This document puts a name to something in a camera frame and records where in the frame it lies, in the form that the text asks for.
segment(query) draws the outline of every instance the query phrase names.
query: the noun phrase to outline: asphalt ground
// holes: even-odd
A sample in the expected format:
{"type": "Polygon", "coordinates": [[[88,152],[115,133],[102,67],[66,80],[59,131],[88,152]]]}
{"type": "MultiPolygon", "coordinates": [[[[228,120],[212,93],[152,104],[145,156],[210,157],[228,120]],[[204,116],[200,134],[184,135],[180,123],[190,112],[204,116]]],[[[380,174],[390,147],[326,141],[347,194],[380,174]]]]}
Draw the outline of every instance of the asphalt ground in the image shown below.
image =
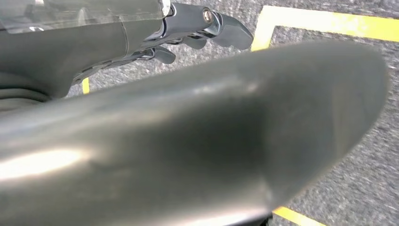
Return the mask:
{"type": "MultiPolygon", "coordinates": [[[[175,0],[211,7],[238,18],[255,32],[264,5],[302,8],[399,19],[399,0],[175,0]]],[[[399,226],[399,43],[355,38],[333,33],[276,27],[271,46],[305,40],[355,40],[371,45],[385,57],[392,89],[376,126],[345,160],[287,205],[288,208],[327,226],[399,226]]],[[[101,71],[90,78],[96,91],[121,83],[157,76],[167,71],[238,54],[233,48],[209,43],[202,50],[187,46],[168,47],[176,53],[172,65],[157,61],[134,62],[101,71]]],[[[69,96],[81,95],[81,85],[69,96]]],[[[272,225],[295,225],[276,216],[272,225]]]]}

